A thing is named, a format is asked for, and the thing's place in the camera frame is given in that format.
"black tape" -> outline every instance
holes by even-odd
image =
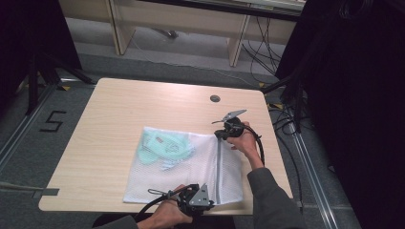
[[[54,130],[50,130],[50,129],[40,129],[40,132],[48,132],[48,133],[54,133],[57,132],[59,130],[59,127],[62,125],[63,122],[61,121],[52,121],[51,118],[53,116],[53,114],[65,114],[66,112],[64,111],[52,111],[50,116],[48,117],[47,121],[45,123],[56,123],[56,129]]]

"metal frame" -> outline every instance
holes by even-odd
[[[287,109],[288,115],[293,116],[293,111],[291,109]],[[336,217],[334,216],[333,210],[330,207],[328,198],[322,188],[322,184],[319,181],[318,175],[316,174],[315,168],[312,164],[312,160],[310,159],[309,152],[305,145],[304,139],[302,138],[301,134],[296,132],[294,123],[289,124],[289,128],[292,133],[295,133],[294,136],[294,143],[297,147],[298,154],[304,164],[305,172],[309,178],[309,184],[312,189],[313,195],[315,197],[316,203],[318,204],[319,211],[321,212],[322,219],[324,220],[325,226],[327,229],[337,229],[339,228],[337,225]]]

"gray carpet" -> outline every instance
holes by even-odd
[[[188,67],[174,67],[162,64],[153,64],[144,61],[125,60],[81,54],[80,61],[87,73],[94,80],[100,77],[119,77],[128,79],[151,80],[161,82],[175,82],[197,85],[208,85],[230,88],[258,89],[258,82],[250,73],[222,72],[231,74],[241,79],[231,78],[222,74],[198,70]],[[274,82],[274,78],[257,75],[265,82]],[[63,151],[72,135],[75,125],[83,112],[93,89],[77,83],[68,91],[55,91],[46,102],[39,117],[13,154],[7,166],[0,173],[0,181],[19,185],[45,187],[57,165]],[[279,103],[282,89],[268,94],[266,100]],[[25,110],[27,94],[21,93],[11,104],[9,111],[2,115],[0,120],[0,143],[6,142],[8,135],[15,128],[18,120]],[[55,124],[45,123],[52,111],[65,111],[65,114],[55,114],[58,120],[63,121],[56,133],[39,132],[40,129],[52,129]],[[279,114],[271,113],[275,122]],[[340,228],[360,228],[355,215],[342,191],[339,181],[328,170],[328,158],[318,141],[316,131],[310,130],[310,120],[306,120],[303,128],[303,137],[308,144],[311,158],[316,172],[321,179],[327,193],[334,214]],[[297,163],[298,173],[301,178],[301,189],[304,202],[304,218],[309,228],[325,228],[324,222],[317,208],[315,198],[303,169],[300,157],[290,135],[279,132],[292,156]],[[299,184],[290,155],[279,141],[283,160],[286,164],[288,179],[295,200],[299,199]],[[38,199],[32,198],[32,192],[0,191],[0,228],[90,228],[93,221],[99,216],[97,213],[46,213],[38,207]],[[237,228],[253,228],[251,216],[235,217]]]

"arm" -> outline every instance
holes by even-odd
[[[297,207],[286,192],[277,185],[272,173],[265,168],[250,131],[227,141],[245,154],[252,172],[247,175],[253,193],[253,220],[255,228],[307,228]]]

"wooden table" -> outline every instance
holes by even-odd
[[[211,95],[220,97],[212,102]],[[247,109],[241,120],[262,135],[266,166],[290,197],[286,169],[280,155],[264,96],[259,91],[103,78],[98,81],[44,196],[43,211],[138,212],[144,204],[124,203],[129,171],[144,126],[209,135],[222,129],[231,111]],[[242,156],[244,201],[216,206],[207,214],[251,215],[250,172]]]

